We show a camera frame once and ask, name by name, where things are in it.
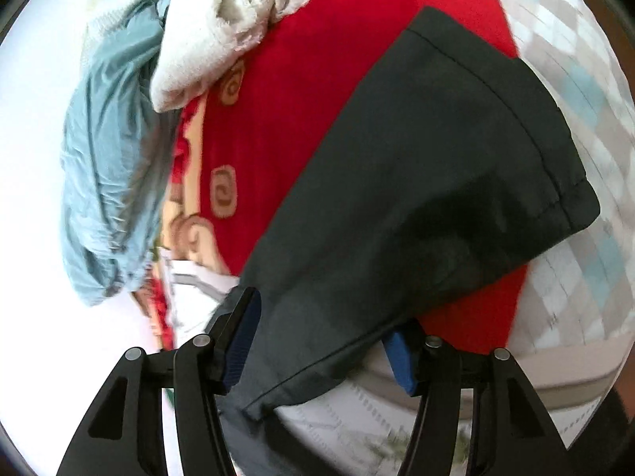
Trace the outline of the black leather jacket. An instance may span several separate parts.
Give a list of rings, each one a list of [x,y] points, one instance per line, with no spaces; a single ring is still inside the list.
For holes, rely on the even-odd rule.
[[[588,228],[600,203],[544,85],[422,10],[357,85],[240,280],[263,315],[221,401],[248,475],[330,475],[277,409],[339,386],[367,351]]]

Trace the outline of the white patterned bed sheet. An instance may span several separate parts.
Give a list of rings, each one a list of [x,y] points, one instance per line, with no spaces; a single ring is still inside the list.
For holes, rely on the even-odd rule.
[[[418,323],[457,349],[509,349],[570,438],[588,422],[588,385],[615,370],[634,334],[634,102],[585,0],[498,1],[518,51],[505,56],[523,61],[560,109],[600,212],[588,228]],[[247,263],[216,305],[233,305]],[[304,447],[334,465],[331,475],[393,475],[404,461],[417,403],[396,382],[383,340],[339,386],[277,409]]]

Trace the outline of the light blue garment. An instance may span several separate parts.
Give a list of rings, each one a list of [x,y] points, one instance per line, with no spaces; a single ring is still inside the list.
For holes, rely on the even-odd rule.
[[[151,101],[170,0],[90,0],[63,125],[62,261],[88,305],[140,289],[152,261],[179,114]]]

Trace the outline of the red patterned blanket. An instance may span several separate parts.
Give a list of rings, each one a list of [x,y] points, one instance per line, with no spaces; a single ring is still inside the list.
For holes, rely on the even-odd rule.
[[[136,293],[160,348],[190,338],[237,284],[357,83],[425,6],[517,56],[498,0],[309,0],[186,104],[159,229],[186,282],[171,299],[155,262]]]

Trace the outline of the cream fluffy towel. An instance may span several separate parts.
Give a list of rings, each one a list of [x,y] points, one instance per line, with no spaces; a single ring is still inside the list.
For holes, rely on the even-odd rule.
[[[273,23],[310,0],[170,0],[151,100],[158,113],[202,95]]]

